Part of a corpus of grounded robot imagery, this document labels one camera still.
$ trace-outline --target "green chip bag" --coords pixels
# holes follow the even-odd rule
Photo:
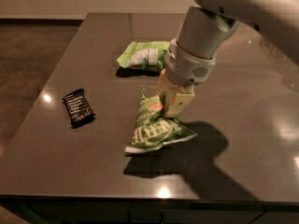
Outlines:
[[[176,142],[188,141],[197,134],[179,123],[178,119],[161,118],[163,104],[160,96],[148,98],[142,92],[136,126],[126,156],[160,149]]]
[[[164,69],[164,56],[169,42],[136,42],[133,41],[118,58],[123,68],[160,72]]]

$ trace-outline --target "green packet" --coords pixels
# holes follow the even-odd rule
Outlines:
[[[168,48],[169,42],[166,41],[133,41],[117,61],[123,68],[160,72],[164,69]]]
[[[160,96],[148,98],[142,92],[131,145],[125,155],[142,154],[163,146],[193,139],[197,134],[179,123],[178,119],[161,118],[163,104]]]

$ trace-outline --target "table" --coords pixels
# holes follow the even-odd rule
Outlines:
[[[197,137],[124,156],[158,77],[116,59],[132,40],[171,40],[183,19],[88,14],[0,160],[5,208],[31,223],[298,222],[299,69],[246,25],[181,114]],[[96,120],[72,129],[62,97],[79,88]]]

